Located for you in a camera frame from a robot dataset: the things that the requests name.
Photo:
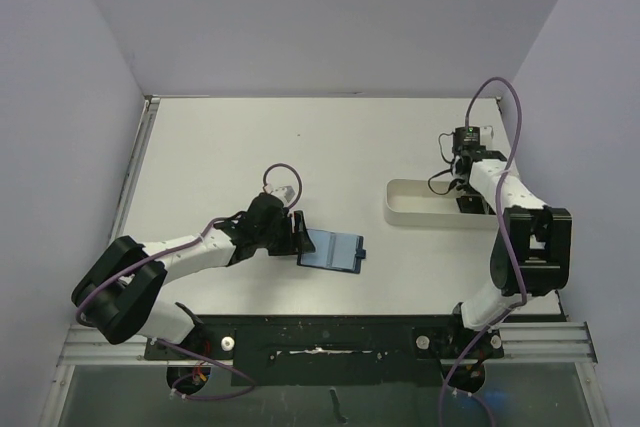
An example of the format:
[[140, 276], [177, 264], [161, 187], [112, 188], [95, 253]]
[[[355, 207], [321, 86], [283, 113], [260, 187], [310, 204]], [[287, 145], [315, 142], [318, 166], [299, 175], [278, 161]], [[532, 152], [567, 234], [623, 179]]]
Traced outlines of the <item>blue leather card holder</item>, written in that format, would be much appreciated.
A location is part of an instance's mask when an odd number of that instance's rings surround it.
[[298, 256], [297, 265], [332, 272], [358, 275], [366, 259], [364, 237], [357, 234], [311, 229], [315, 251]]

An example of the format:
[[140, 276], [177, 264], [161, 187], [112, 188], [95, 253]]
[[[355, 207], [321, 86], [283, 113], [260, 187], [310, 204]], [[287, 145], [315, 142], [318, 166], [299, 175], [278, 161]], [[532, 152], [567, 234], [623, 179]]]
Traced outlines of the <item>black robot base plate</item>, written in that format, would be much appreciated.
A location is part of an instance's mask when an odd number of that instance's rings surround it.
[[440, 385], [459, 361], [455, 380], [481, 379], [501, 359], [498, 332], [478, 337], [457, 315], [207, 315], [185, 349], [229, 361], [235, 386]]

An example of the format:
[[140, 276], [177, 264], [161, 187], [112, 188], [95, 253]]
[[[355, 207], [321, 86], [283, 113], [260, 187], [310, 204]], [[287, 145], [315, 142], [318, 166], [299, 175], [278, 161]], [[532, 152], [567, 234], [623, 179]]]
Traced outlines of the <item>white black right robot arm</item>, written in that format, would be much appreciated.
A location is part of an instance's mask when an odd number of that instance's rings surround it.
[[492, 214], [498, 222], [490, 280], [460, 305], [462, 321], [445, 331], [448, 349], [466, 356], [480, 345], [479, 330], [500, 323], [530, 299], [566, 286], [572, 217], [533, 194], [508, 158], [483, 143], [481, 128], [456, 128], [452, 155], [449, 190], [460, 212]]

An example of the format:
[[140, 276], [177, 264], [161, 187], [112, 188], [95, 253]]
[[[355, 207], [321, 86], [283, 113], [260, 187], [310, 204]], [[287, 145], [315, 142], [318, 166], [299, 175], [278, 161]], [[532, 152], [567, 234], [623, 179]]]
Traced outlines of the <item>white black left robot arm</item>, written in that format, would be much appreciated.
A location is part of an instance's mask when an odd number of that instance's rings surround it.
[[214, 218], [196, 235], [160, 242], [118, 237], [72, 291], [76, 319], [112, 345], [141, 335], [167, 341], [180, 357], [193, 357], [204, 342], [201, 324], [182, 302], [160, 299], [162, 288], [206, 269], [236, 265], [260, 249], [275, 257], [315, 250], [303, 213], [280, 196], [260, 193], [247, 210]]

